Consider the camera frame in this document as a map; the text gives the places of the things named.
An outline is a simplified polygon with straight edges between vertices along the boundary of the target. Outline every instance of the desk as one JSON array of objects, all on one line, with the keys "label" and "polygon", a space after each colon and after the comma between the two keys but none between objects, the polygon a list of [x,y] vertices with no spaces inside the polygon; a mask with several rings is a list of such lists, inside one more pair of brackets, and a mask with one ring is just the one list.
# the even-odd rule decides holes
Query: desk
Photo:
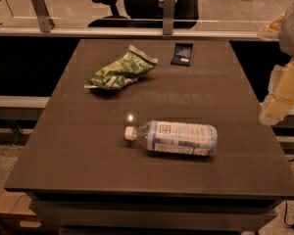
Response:
[{"label": "desk", "polygon": [[[258,230],[294,174],[226,41],[194,44],[191,67],[170,65],[176,41],[81,40],[5,188],[25,191],[46,225]],[[132,44],[158,66],[118,93],[84,82]],[[210,158],[159,154],[123,139],[126,116],[214,125]]]}]

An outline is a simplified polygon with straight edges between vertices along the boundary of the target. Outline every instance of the bottle cap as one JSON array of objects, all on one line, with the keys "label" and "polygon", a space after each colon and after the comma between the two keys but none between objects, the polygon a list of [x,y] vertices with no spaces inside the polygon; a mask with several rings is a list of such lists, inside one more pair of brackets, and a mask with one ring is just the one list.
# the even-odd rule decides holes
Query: bottle cap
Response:
[{"label": "bottle cap", "polygon": [[128,127],[125,129],[124,138],[125,138],[126,140],[130,140],[130,141],[133,141],[133,140],[134,140],[134,138],[133,138],[133,129],[134,129],[133,126],[128,126]]},{"label": "bottle cap", "polygon": [[212,125],[210,125],[210,129],[211,129],[211,133],[212,133],[212,149],[216,149],[217,148],[217,143],[218,143],[218,132],[216,130],[216,128]]}]

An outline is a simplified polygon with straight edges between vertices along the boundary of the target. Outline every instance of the bottle label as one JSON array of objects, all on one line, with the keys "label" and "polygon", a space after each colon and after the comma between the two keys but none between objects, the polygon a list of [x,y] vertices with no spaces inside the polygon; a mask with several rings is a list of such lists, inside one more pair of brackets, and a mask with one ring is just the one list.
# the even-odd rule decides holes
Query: bottle label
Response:
[{"label": "bottle label", "polygon": [[213,128],[204,124],[151,121],[147,149],[208,156],[216,149]]}]

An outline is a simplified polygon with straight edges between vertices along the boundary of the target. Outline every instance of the office chair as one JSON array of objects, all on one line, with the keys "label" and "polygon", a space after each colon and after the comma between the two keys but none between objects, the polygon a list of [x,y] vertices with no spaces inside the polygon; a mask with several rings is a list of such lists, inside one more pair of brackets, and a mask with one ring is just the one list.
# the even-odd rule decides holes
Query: office chair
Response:
[{"label": "office chair", "polygon": [[[123,0],[128,17],[120,16],[118,0],[92,0],[109,5],[112,15],[89,24],[91,27],[162,27],[163,8],[159,0]],[[174,27],[191,28],[199,19],[198,0],[176,0]]]}]

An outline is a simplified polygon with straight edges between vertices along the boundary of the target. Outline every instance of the glass partition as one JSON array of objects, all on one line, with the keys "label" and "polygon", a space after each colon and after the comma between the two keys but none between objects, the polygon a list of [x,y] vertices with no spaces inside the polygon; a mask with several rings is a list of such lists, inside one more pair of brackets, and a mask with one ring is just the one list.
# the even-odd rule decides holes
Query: glass partition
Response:
[{"label": "glass partition", "polygon": [[[111,1],[116,2],[116,8],[107,5]],[[70,31],[73,28],[91,30],[102,26],[161,28],[164,14],[163,1],[45,0],[45,4],[55,28]],[[174,1],[174,27],[188,29],[190,34],[198,31],[256,32],[281,15],[294,2],[294,0]],[[0,0],[0,27],[38,27],[31,0]]]}]

